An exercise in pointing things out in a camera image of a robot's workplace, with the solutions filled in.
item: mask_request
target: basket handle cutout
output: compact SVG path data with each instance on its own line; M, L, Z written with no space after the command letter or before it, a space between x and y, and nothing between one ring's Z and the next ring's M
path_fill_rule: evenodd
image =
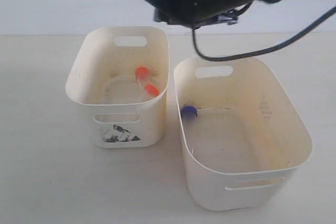
M97 114L93 118L97 123L136 123L140 121L140 115L135 113Z
M197 78L210 78L210 77L226 77L233 73L233 67L231 66L216 66L198 68L196 70Z
M270 186L275 186L283 182L284 178L274 178L274 179L261 179L261 180L250 180L250 181L239 181L234 182L230 186L226 186L227 190L244 190L252 188L265 188Z
M144 36L118 36L114 38L114 44L118 47L144 47L147 39Z

